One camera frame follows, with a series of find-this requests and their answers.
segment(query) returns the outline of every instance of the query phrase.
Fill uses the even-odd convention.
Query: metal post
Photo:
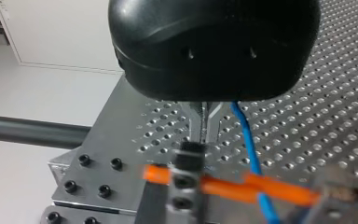
[[[90,127],[0,117],[0,141],[43,147],[80,147]]]

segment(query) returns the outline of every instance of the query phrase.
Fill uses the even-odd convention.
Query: small hole
[[[222,161],[228,161],[228,156],[222,156],[220,159],[221,159]]]
[[[145,137],[150,137],[153,133],[145,133]]]
[[[157,140],[157,139],[153,140],[152,145],[153,146],[158,146],[159,145],[159,140]]]
[[[241,160],[241,162],[243,163],[243,164],[249,164],[249,159],[248,158],[243,158],[242,160]]]
[[[157,131],[158,133],[160,133],[160,132],[164,131],[164,128],[161,127],[161,126],[158,126],[158,127],[156,128],[156,131]]]
[[[188,59],[188,60],[194,59],[194,53],[190,47],[183,47],[180,50],[180,53],[181,53],[182,57],[184,57],[185,59]]]
[[[288,170],[292,170],[293,168],[295,168],[295,166],[292,163],[286,163],[284,165],[284,168]]]
[[[284,153],[290,153],[292,151],[292,149],[290,149],[289,147],[286,147],[286,148],[282,149],[282,151]]]
[[[173,130],[173,132],[176,134],[181,134],[183,131],[182,131],[182,129],[175,129],[175,130]]]

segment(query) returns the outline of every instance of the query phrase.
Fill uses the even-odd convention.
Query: black bolt
[[[173,198],[172,205],[176,209],[190,209],[193,206],[193,203],[186,198]]]
[[[190,176],[186,176],[186,175],[174,176],[173,183],[179,189],[191,189],[196,186],[196,181]]]
[[[65,191],[68,193],[73,193],[77,190],[77,184],[73,180],[66,181],[63,186],[65,187]]]
[[[48,224],[60,224],[61,216],[57,212],[51,212],[46,216],[46,221]]]
[[[113,169],[117,171],[121,171],[121,169],[123,168],[123,162],[119,158],[112,159],[110,161],[110,165],[112,166]]]
[[[90,156],[88,156],[86,154],[79,156],[78,159],[79,159],[80,165],[82,165],[82,166],[88,166],[91,163]]]
[[[107,185],[102,185],[98,188],[98,196],[107,198],[112,194],[112,190]]]
[[[97,218],[95,217],[88,217],[86,220],[84,220],[84,224],[97,224]]]

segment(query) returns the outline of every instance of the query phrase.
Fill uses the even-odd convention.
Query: hex socket screw
[[[112,194],[112,190],[107,185],[102,185],[98,188],[98,196],[101,198],[107,198]]]
[[[46,216],[46,221],[48,224],[60,224],[61,223],[61,216],[58,212],[50,212]]]
[[[88,218],[86,218],[86,220],[84,220],[83,223],[84,224],[97,224],[98,221],[97,221],[97,218],[95,218],[95,217],[88,217]]]
[[[91,163],[91,159],[89,155],[83,154],[78,158],[81,166],[88,166]]]
[[[63,184],[65,191],[68,193],[74,193],[77,190],[77,184],[73,180],[68,180]]]
[[[114,158],[110,161],[110,165],[114,170],[121,171],[123,168],[123,161],[120,158]]]

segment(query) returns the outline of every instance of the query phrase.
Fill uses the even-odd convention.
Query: metal clamp
[[[203,221],[203,194],[200,179],[203,175],[205,146],[184,142],[177,150],[168,186],[167,223],[196,224]]]
[[[220,119],[229,109],[225,102],[183,102],[181,107],[190,120],[190,141],[215,143],[218,140]]]

